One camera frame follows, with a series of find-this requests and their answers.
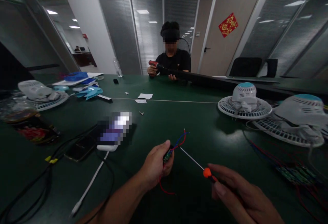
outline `floor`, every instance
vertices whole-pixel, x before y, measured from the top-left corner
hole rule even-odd
[[[93,65],[80,67],[80,69],[81,69],[81,71],[90,72],[90,73],[102,73],[102,72],[98,69],[98,67],[94,67]]]

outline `hair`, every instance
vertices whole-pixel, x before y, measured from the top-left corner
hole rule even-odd
[[[161,30],[161,36],[162,36],[162,32],[164,30],[167,30],[167,29],[177,29],[177,30],[180,30],[180,26],[177,22],[165,22],[162,26],[162,30]]]

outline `chinese fu sign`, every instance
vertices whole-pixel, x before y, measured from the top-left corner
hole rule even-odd
[[[219,29],[223,35],[223,38],[225,38],[228,34],[234,31],[237,27],[238,27],[238,22],[233,13],[231,13],[230,16],[228,16],[226,20],[224,20],[219,25]]]

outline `white fan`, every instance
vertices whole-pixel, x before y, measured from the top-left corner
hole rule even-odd
[[[285,99],[265,119],[252,122],[263,132],[290,144],[319,147],[324,144],[328,116],[322,100],[309,94]]]
[[[232,96],[219,101],[218,108],[229,116],[247,120],[262,119],[272,112],[268,102],[256,97],[256,87],[250,82],[238,84]]]
[[[18,88],[24,93],[37,111],[48,110],[64,103],[68,99],[65,92],[56,92],[39,81],[29,80],[18,83]]]

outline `hand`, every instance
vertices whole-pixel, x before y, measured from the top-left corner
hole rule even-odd
[[[212,185],[212,198],[221,199],[239,224],[284,224],[278,211],[262,190],[250,184],[237,172],[216,164],[208,164],[212,171],[230,187],[238,190],[245,205],[227,187],[216,182]]]
[[[147,68],[147,73],[149,75],[157,75],[157,68],[155,66],[151,65]]]
[[[168,75],[168,78],[169,78],[171,81],[176,81],[176,80],[177,80],[177,78],[175,77],[175,75],[172,75],[172,74]]]
[[[166,140],[163,144],[155,146],[146,157],[143,166],[138,172],[144,178],[148,191],[159,183],[160,176],[167,176],[171,172],[174,160],[174,151],[170,159],[163,167],[163,157],[169,148],[169,140]]]

